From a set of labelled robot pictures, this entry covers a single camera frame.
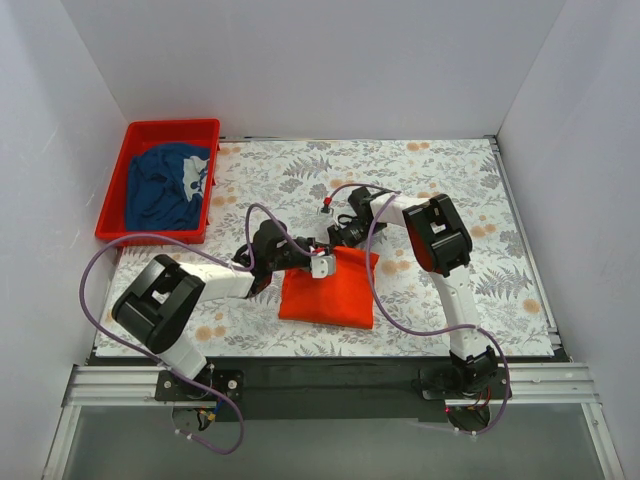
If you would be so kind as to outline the orange t shirt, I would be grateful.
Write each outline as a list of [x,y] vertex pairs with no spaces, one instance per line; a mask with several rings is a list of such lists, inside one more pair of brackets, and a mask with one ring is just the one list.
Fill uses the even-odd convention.
[[285,273],[278,318],[322,325],[371,330],[373,295],[368,272],[375,274],[379,255],[337,247],[336,272],[314,279],[301,269]]

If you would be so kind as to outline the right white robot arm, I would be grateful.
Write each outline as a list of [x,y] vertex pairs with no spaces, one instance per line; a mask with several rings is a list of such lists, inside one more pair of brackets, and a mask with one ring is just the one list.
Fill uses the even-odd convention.
[[367,274],[374,303],[396,329],[414,336],[449,336],[451,367],[441,389],[475,397],[489,388],[498,372],[500,349],[480,328],[479,314],[470,286],[471,236],[452,200],[440,194],[431,200],[412,198],[397,191],[353,183],[348,203],[354,214],[336,219],[327,228],[333,247],[365,246],[365,265],[371,266],[373,236],[387,225],[406,229],[417,263],[435,284],[447,326],[418,331],[398,323],[386,312],[375,290],[373,274]]

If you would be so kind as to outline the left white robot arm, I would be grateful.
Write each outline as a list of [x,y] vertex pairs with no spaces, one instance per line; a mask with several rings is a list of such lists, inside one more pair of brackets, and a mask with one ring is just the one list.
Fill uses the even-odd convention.
[[279,220],[265,220],[229,262],[179,263],[155,256],[118,298],[112,315],[147,351],[168,366],[178,387],[193,400],[205,398],[214,374],[185,333],[200,303],[249,299],[279,271],[302,270],[314,279],[336,271],[334,247],[313,237],[291,237]]

